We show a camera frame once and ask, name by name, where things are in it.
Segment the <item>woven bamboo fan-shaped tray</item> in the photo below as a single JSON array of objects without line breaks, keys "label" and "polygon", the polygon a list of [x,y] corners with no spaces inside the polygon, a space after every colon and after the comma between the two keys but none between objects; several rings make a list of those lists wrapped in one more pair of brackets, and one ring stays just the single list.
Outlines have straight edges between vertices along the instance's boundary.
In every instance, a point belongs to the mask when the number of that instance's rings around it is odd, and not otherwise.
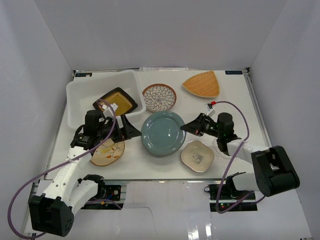
[{"label": "woven bamboo fan-shaped tray", "polygon": [[220,95],[220,85],[212,70],[188,78],[182,86],[189,93],[201,98],[216,98]]}]

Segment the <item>black square amber plate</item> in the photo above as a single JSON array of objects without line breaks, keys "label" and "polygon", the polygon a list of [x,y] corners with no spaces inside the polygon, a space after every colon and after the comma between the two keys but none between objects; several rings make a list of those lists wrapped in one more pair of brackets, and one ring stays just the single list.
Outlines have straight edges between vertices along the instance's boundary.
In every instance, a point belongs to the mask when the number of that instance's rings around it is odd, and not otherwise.
[{"label": "black square amber plate", "polygon": [[107,101],[109,104],[117,104],[118,108],[115,111],[116,116],[129,114],[138,107],[135,100],[122,88],[116,87],[113,90],[105,93],[99,99]]}]

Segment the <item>teal round ceramic plate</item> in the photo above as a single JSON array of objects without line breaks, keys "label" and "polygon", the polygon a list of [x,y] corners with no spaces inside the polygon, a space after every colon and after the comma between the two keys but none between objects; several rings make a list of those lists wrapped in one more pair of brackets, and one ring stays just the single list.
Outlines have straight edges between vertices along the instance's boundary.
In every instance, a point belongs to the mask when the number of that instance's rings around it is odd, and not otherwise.
[{"label": "teal round ceramic plate", "polygon": [[177,152],[186,140],[181,129],[184,120],[175,112],[160,111],[151,114],[141,128],[141,142],[153,156],[164,157]]}]

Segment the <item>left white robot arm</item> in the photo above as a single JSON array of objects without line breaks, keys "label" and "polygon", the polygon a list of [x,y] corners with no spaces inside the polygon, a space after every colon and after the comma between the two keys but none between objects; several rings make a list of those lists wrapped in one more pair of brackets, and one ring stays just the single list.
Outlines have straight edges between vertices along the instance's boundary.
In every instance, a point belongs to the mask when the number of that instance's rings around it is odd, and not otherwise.
[{"label": "left white robot arm", "polygon": [[77,212],[87,202],[105,197],[103,176],[88,174],[81,178],[80,175],[104,141],[119,143],[141,136],[124,114],[120,120],[122,127],[116,118],[106,117],[99,110],[86,113],[84,124],[75,131],[64,165],[41,195],[33,195],[29,201],[33,230],[65,237]]}]

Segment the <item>cream bird-painted round plate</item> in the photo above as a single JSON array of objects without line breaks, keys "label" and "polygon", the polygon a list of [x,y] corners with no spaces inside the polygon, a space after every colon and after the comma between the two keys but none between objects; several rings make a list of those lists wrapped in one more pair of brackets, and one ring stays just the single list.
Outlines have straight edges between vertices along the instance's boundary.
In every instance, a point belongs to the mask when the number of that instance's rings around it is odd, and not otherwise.
[{"label": "cream bird-painted round plate", "polygon": [[114,143],[108,139],[95,150],[90,161],[96,166],[105,167],[118,160],[124,151],[124,141]]}]

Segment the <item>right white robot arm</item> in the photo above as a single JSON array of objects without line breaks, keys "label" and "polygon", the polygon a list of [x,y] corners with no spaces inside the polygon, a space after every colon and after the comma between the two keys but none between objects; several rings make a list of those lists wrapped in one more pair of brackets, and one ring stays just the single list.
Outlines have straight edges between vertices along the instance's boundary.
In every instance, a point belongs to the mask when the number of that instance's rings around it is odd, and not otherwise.
[{"label": "right white robot arm", "polygon": [[220,152],[238,157],[252,164],[253,172],[238,172],[226,178],[226,195],[236,200],[244,191],[259,191],[265,197],[297,189],[300,178],[282,146],[257,146],[235,134],[231,114],[223,112],[214,121],[201,113],[195,120],[181,126],[181,130],[196,135],[216,138]]}]

